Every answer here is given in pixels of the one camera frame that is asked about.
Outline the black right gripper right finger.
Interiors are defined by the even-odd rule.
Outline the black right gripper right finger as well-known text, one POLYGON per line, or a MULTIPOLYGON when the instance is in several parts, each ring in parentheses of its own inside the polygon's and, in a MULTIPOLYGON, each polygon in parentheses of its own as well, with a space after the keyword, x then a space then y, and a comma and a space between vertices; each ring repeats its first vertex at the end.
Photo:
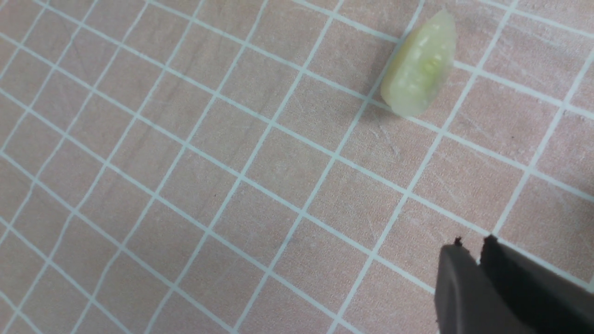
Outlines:
POLYGON ((537 334, 593 332, 593 322, 507 256, 494 235, 484 239, 479 266, 506 306, 537 334))

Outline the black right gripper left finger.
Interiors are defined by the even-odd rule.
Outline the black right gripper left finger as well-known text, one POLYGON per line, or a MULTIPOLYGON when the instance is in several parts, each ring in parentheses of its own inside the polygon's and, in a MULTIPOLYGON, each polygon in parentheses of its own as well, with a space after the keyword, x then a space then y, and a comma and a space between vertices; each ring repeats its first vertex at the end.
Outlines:
POLYGON ((533 334, 506 306, 462 239, 440 249, 434 294, 440 334, 533 334))

